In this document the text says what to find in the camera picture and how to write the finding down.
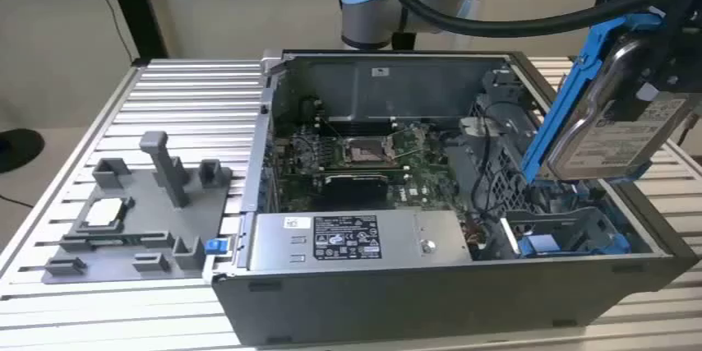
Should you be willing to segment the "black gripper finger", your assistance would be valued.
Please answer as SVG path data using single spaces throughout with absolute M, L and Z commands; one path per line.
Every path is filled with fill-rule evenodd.
M 609 118 L 616 122 L 636 122 L 652 101 L 640 99 L 633 92 L 616 97 L 609 108 Z

